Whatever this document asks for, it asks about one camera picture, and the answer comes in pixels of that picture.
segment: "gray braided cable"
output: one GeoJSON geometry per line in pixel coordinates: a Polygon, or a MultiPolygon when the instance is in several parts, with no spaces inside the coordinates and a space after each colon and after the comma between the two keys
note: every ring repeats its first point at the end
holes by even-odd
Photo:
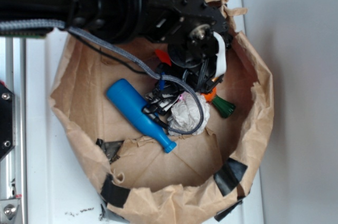
{"type": "MultiPolygon", "coordinates": [[[[19,20],[19,21],[6,21],[6,22],[0,22],[0,32],[5,32],[5,31],[11,31],[11,30],[23,30],[23,29],[39,29],[39,28],[48,28],[48,27],[57,27],[61,30],[65,29],[65,22],[59,21],[59,20],[46,20],[46,19],[32,19],[32,20],[19,20]]],[[[139,58],[135,57],[134,55],[130,54],[129,52],[111,44],[108,43],[78,27],[69,27],[66,29],[68,32],[78,35],[82,38],[87,39],[88,41],[95,43],[103,48],[106,48],[110,51],[116,52],[123,57],[129,59],[130,61],[134,62],[137,64],[139,67],[141,67],[150,77],[156,79],[156,80],[167,80],[174,82],[178,85],[180,85],[185,91],[190,93],[195,100],[197,107],[200,112],[200,121],[196,125],[196,127],[190,131],[182,131],[178,129],[174,129],[171,127],[168,127],[168,130],[178,133],[178,134],[193,134],[196,132],[202,125],[203,120],[204,120],[204,114],[203,114],[203,109],[202,105],[195,93],[195,91],[184,81],[181,79],[171,76],[171,75],[160,75],[158,73],[155,73],[149,66],[147,66],[142,60],[139,58]]]]}

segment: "orange object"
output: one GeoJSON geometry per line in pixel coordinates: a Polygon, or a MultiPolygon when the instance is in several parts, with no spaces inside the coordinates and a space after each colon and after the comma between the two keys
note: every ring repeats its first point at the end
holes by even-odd
{"type": "Polygon", "coordinates": [[[156,49],[155,54],[162,63],[166,63],[169,66],[171,66],[171,60],[170,60],[168,53],[166,53],[165,51],[161,51],[161,50],[156,49]]]}
{"type": "Polygon", "coordinates": [[[211,102],[216,97],[216,87],[212,89],[212,91],[209,94],[202,94],[206,101],[211,102]]]}

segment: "black cable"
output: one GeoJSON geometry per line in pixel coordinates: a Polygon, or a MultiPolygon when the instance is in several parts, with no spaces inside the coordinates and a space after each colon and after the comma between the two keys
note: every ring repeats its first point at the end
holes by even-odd
{"type": "Polygon", "coordinates": [[[136,69],[134,69],[133,67],[131,67],[128,63],[126,63],[125,61],[118,59],[116,57],[114,57],[113,55],[110,55],[106,52],[103,52],[99,49],[97,49],[95,46],[91,45],[89,42],[87,42],[86,40],[84,40],[83,38],[79,37],[78,35],[72,34],[72,36],[74,36],[77,40],[79,40],[81,43],[83,43],[84,45],[88,46],[89,48],[91,48],[92,50],[98,52],[99,54],[105,56],[106,58],[110,58],[115,60],[116,62],[119,62],[120,64],[124,65],[125,67],[127,67],[129,70],[133,71],[134,73],[138,73],[138,74],[147,74],[144,71],[138,71],[136,69]]]}

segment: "crumpled white paper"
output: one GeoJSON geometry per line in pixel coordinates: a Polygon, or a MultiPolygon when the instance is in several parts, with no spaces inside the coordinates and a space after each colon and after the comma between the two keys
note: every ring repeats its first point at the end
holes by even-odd
{"type": "MultiPolygon", "coordinates": [[[[203,108],[204,120],[201,127],[193,135],[202,133],[210,118],[210,105],[206,102],[204,96],[201,94],[197,94],[197,96],[203,108]]],[[[201,118],[197,104],[188,92],[184,92],[181,95],[179,101],[171,108],[171,113],[168,118],[169,126],[184,131],[195,128],[201,118]]],[[[168,133],[172,136],[181,135],[172,131],[168,131],[168,133]]]]}

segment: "brown paper bag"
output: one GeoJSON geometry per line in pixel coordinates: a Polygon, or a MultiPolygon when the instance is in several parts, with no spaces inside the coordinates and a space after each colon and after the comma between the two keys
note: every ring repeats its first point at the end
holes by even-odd
{"type": "MultiPolygon", "coordinates": [[[[206,1],[220,8],[232,32],[236,28],[233,16],[246,12],[243,8],[229,10],[225,6],[228,0],[206,1]]],[[[273,81],[245,35],[233,35],[228,70],[218,85],[218,95],[234,103],[236,111],[223,119],[211,106],[204,132],[171,137],[177,147],[169,154],[135,130],[105,97],[106,90],[120,78],[126,78],[141,95],[151,91],[155,81],[68,39],[50,105],[109,210],[131,223],[196,224],[248,195],[272,130],[273,81]],[[96,145],[97,139],[124,141],[117,160],[109,163],[96,145]],[[236,167],[245,167],[240,177],[231,172],[236,167]],[[231,181],[236,181],[232,187],[228,186],[231,181]]],[[[159,63],[154,50],[166,49],[144,39],[121,46],[152,68],[159,63]]]]}

